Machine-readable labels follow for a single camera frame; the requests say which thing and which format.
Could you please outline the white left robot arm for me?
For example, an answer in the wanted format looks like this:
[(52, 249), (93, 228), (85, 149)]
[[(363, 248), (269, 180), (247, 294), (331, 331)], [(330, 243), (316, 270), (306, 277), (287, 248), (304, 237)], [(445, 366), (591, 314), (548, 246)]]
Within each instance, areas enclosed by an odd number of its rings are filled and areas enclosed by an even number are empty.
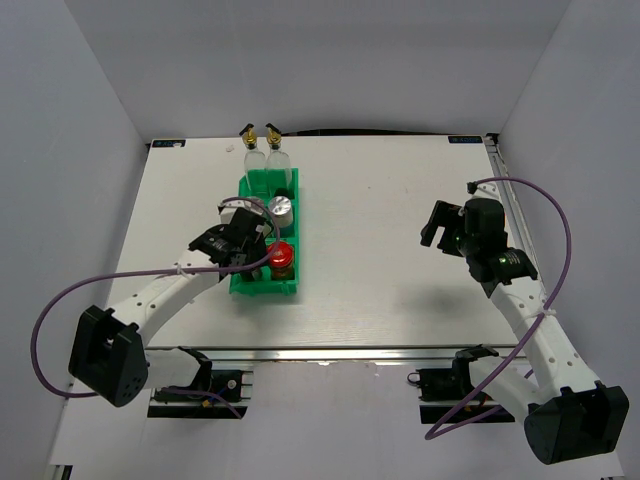
[(76, 329), (70, 374), (115, 407), (144, 389), (205, 396), (212, 378), (208, 357), (186, 347), (151, 351), (148, 345), (170, 319), (227, 275), (265, 265), (273, 225), (264, 206), (241, 199), (228, 221), (193, 240), (173, 268), (154, 275), (142, 290), (109, 308), (87, 308)]

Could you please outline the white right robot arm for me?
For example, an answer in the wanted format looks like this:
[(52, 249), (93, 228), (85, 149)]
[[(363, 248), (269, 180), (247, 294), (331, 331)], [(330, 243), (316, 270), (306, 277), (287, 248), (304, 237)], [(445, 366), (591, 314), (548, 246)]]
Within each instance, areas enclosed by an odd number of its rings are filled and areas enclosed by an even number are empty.
[(488, 346), (457, 352), (453, 390), (466, 401), (488, 395), (524, 427), (545, 465), (611, 453), (629, 411), (619, 386), (606, 386), (581, 359), (556, 315), (527, 254), (508, 244), (503, 205), (472, 197), (458, 206), (437, 201), (421, 231), (424, 246), (465, 259), (471, 277), (506, 319), (534, 378), (526, 379)]

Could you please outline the blue label salt jar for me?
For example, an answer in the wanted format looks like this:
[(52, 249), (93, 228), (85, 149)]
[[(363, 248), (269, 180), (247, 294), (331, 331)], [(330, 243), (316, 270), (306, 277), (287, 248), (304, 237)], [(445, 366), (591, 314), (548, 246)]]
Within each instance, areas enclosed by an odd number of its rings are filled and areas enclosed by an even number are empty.
[(294, 210), (291, 200), (286, 196), (275, 196), (268, 203), (268, 209), (274, 217), (281, 237), (294, 234)]

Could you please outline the clear glass oil bottle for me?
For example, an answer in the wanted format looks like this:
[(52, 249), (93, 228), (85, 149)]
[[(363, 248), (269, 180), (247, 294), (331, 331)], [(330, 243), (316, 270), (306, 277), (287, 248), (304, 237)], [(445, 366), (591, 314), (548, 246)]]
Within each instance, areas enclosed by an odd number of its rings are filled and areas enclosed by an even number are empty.
[(245, 178), (252, 195), (264, 196), (268, 193), (266, 180), (266, 156), (258, 148), (258, 137), (254, 125), (248, 123), (239, 133), (246, 148), (244, 156)]

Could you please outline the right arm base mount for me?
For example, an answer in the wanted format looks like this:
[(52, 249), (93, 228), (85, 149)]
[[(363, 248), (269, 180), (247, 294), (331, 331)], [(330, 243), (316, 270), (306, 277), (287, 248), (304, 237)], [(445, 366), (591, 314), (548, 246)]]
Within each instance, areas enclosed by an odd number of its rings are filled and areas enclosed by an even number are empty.
[[(473, 389), (468, 371), (472, 361), (498, 355), (499, 353), (493, 348), (478, 345), (458, 351), (450, 367), (428, 367), (409, 373), (408, 383), (419, 390), (421, 423), (423, 425), (435, 423), (450, 409), (446, 402), (456, 404)], [(489, 405), (491, 401), (489, 395), (480, 392), (447, 423), (459, 423), (487, 412), (489, 415), (480, 419), (480, 423), (513, 423), (515, 421), (504, 408)]]

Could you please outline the glass bottle with dark residue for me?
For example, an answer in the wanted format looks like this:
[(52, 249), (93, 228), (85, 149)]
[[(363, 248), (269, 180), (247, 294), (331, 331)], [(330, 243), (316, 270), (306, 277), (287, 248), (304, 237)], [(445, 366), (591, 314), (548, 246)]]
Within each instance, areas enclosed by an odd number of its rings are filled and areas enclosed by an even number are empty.
[(287, 153), (282, 150), (282, 133), (272, 123), (266, 124), (266, 140), (270, 153), (266, 161), (266, 174), (270, 195), (272, 197), (287, 196), (292, 188), (293, 173), (291, 160)]

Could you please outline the red lid sauce jar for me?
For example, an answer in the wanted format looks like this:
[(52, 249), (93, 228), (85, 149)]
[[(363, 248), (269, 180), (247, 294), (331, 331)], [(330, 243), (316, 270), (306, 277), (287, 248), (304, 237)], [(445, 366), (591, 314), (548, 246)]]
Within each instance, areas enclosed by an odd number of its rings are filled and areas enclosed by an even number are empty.
[(274, 281), (292, 280), (295, 276), (295, 250), (287, 242), (281, 241), (278, 246), (274, 243), (267, 247), (271, 255), (268, 261), (271, 279)]

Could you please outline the white powder jar silver lid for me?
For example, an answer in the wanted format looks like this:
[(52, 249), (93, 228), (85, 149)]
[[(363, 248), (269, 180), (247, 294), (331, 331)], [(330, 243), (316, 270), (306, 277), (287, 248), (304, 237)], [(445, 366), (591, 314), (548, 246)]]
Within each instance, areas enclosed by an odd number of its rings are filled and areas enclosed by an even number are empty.
[(247, 197), (244, 199), (245, 207), (258, 215), (264, 213), (264, 202), (260, 198)]

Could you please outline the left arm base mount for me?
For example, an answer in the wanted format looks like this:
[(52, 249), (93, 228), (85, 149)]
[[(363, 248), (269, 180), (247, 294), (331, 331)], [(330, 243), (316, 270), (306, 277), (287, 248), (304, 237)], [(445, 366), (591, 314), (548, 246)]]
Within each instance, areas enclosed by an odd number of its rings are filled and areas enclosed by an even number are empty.
[(248, 365), (214, 365), (187, 387), (154, 389), (151, 419), (241, 420), (252, 398), (254, 370)]

